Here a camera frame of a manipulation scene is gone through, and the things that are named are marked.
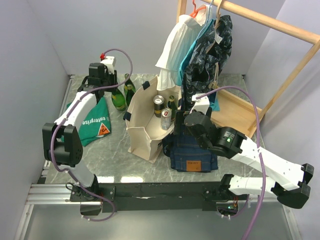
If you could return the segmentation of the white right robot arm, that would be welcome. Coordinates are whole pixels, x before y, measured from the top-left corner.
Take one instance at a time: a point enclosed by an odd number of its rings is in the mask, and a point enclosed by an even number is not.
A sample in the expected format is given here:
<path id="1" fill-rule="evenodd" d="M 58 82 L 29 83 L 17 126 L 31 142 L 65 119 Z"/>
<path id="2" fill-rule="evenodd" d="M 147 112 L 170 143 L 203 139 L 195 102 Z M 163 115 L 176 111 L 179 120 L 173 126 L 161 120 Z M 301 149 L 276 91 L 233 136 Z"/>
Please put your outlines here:
<path id="1" fill-rule="evenodd" d="M 177 111 L 174 130 L 191 137 L 201 151 L 243 163 L 262 173 L 262 177 L 225 174 L 219 184 L 223 199 L 242 195 L 267 196 L 293 209 L 301 209 L 308 201 L 311 192 L 308 183 L 314 173 L 312 165 L 292 163 L 257 147 L 234 128 L 216 127 L 202 112 Z"/>

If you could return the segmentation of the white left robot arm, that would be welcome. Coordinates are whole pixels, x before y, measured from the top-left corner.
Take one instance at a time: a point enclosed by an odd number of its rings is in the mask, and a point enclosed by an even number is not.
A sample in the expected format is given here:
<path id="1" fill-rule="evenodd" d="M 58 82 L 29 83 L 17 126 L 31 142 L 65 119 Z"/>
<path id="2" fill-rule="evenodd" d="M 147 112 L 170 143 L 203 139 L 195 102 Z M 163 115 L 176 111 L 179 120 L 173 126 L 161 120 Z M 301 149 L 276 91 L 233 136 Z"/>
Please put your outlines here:
<path id="1" fill-rule="evenodd" d="M 69 173 L 75 179 L 72 191 L 88 201 L 102 194 L 97 177 L 81 161 L 83 147 L 111 133 L 104 94 L 113 91 L 117 83 L 114 60 L 91 63 L 64 114 L 42 128 L 45 159 L 59 172 Z"/>

